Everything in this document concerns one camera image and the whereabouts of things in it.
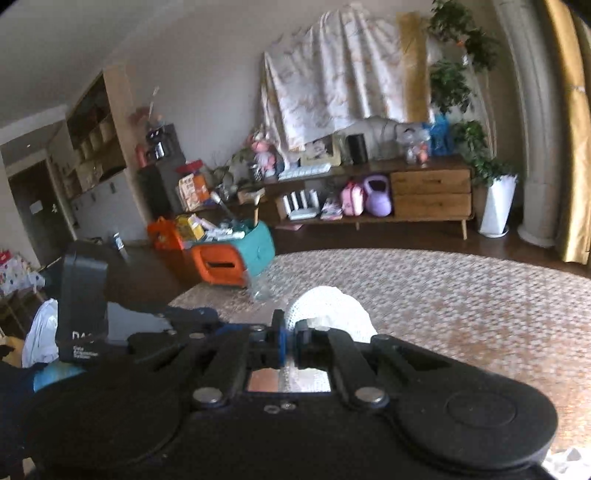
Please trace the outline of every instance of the orange bag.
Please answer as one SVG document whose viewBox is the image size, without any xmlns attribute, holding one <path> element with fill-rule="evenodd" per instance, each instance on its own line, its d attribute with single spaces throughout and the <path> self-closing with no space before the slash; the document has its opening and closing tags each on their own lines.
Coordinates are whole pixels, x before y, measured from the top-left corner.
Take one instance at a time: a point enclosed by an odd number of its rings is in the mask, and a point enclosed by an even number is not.
<svg viewBox="0 0 591 480">
<path fill-rule="evenodd" d="M 176 224 L 164 217 L 148 225 L 148 236 L 156 250 L 183 249 L 183 239 L 177 232 Z"/>
</svg>

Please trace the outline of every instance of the dark door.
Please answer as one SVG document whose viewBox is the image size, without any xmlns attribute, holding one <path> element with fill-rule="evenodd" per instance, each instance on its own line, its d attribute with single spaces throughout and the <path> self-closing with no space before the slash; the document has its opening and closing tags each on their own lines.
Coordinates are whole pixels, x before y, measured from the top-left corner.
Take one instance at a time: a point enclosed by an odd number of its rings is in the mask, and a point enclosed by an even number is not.
<svg viewBox="0 0 591 480">
<path fill-rule="evenodd" d="M 72 234 L 57 203 L 45 161 L 8 179 L 33 250 L 41 265 L 60 258 L 72 242 Z"/>
</svg>

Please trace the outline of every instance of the woven round rug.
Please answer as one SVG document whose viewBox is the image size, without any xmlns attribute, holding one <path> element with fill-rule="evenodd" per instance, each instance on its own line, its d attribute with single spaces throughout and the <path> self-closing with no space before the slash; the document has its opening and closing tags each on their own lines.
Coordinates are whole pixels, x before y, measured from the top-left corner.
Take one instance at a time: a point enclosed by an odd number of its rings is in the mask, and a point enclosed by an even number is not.
<svg viewBox="0 0 591 480">
<path fill-rule="evenodd" d="M 280 255 L 267 278 L 280 305 L 337 287 L 379 333 L 538 388 L 558 409 L 553 450 L 591 447 L 591 280 L 496 258 L 386 249 Z M 271 321 L 272 309 L 256 318 L 261 306 L 238 288 L 199 284 L 172 304 L 213 307 L 230 322 Z"/>
</svg>

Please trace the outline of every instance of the plastic bag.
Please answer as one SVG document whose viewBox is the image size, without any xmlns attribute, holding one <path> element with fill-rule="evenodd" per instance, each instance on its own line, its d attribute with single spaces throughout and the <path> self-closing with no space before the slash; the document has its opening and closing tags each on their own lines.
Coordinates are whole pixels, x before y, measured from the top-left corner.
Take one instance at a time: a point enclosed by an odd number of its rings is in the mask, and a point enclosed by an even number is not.
<svg viewBox="0 0 591 480">
<path fill-rule="evenodd" d="M 572 447 L 548 452 L 542 466 L 558 480 L 588 480 L 591 477 L 591 450 Z"/>
<path fill-rule="evenodd" d="M 41 305 L 22 349 L 22 367 L 34 364 L 49 364 L 59 357 L 56 345 L 57 300 L 51 299 Z"/>
</svg>

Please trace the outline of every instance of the ceiling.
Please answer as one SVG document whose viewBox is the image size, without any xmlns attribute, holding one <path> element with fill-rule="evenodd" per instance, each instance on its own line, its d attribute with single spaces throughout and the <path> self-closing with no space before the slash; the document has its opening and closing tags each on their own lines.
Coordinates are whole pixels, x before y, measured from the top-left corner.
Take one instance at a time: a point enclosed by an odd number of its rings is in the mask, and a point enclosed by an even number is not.
<svg viewBox="0 0 591 480">
<path fill-rule="evenodd" d="M 0 153 L 4 159 L 4 165 L 9 166 L 26 156 L 45 148 L 49 141 L 54 137 L 63 122 L 47 125 L 38 128 L 33 132 L 27 133 L 21 137 L 10 140 L 0 146 Z"/>
<path fill-rule="evenodd" d="M 0 128 L 62 104 L 127 36 L 175 0 L 17 0 L 0 15 Z"/>
</svg>

